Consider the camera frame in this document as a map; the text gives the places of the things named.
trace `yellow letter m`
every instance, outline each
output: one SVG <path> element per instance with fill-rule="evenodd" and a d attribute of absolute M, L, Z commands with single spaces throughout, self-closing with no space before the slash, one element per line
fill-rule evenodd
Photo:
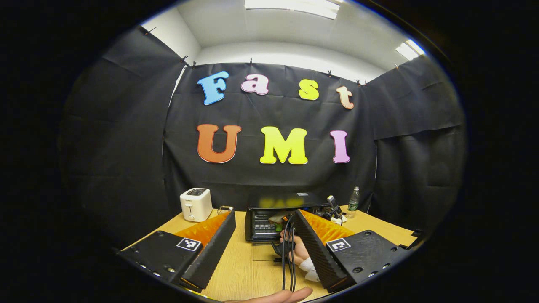
<path fill-rule="evenodd" d="M 277 162 L 277 159 L 273 156 L 274 149 L 281 163 L 286 161 L 288 154 L 291 152 L 292 155 L 288 159 L 290 164 L 307 163 L 307 157 L 305 157 L 306 130 L 302 128 L 292 129 L 286 141 L 279 129 L 274 126 L 263 127 L 262 132 L 266 135 L 266 143 L 264 145 L 264 156 L 260 158 L 261 163 L 274 164 Z"/>

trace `small device on table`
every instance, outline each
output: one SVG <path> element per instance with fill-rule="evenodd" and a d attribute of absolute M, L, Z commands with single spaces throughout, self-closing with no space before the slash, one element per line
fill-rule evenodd
<path fill-rule="evenodd" d="M 278 242 L 283 218 L 296 209 L 316 213 L 331 204 L 311 192 L 251 194 L 245 215 L 245 240 L 248 242 Z"/>
<path fill-rule="evenodd" d="M 210 190 L 207 188 L 191 188 L 180 195 L 183 218 L 188 221 L 202 222 L 206 220 L 213 209 Z"/>

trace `white sleeve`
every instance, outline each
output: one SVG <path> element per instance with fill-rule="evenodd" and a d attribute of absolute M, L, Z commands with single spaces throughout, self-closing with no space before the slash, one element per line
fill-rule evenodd
<path fill-rule="evenodd" d="M 316 269 L 314 269 L 313 261 L 310 259 L 310 257 L 307 260 L 303 261 L 300 264 L 299 268 L 307 272 L 307 274 L 305 275 L 305 279 L 320 282 L 318 274 L 316 273 Z"/>

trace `white wall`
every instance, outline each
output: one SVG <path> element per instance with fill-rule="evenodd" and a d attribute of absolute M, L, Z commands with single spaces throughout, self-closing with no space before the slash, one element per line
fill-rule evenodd
<path fill-rule="evenodd" d="M 146 30 L 152 30 L 151 33 L 159 40 L 163 41 L 168 47 L 175 51 L 180 57 L 189 56 L 186 61 L 196 61 L 201 46 L 197 39 L 179 14 L 177 8 L 169 9 L 164 13 L 147 20 L 142 24 Z"/>
<path fill-rule="evenodd" d="M 206 47 L 196 58 L 197 65 L 210 63 L 249 62 L 280 64 L 307 68 L 347 80 L 365 81 L 386 71 L 352 56 L 305 44 L 281 42 L 244 42 Z"/>

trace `plastic water bottle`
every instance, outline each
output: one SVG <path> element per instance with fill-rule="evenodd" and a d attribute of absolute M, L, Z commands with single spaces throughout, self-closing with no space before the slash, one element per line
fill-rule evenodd
<path fill-rule="evenodd" d="M 360 203 L 360 188 L 354 187 L 354 192 L 350 197 L 350 203 L 348 203 L 348 210 L 346 212 L 347 218 L 354 218 L 356 216 L 357 205 Z"/>

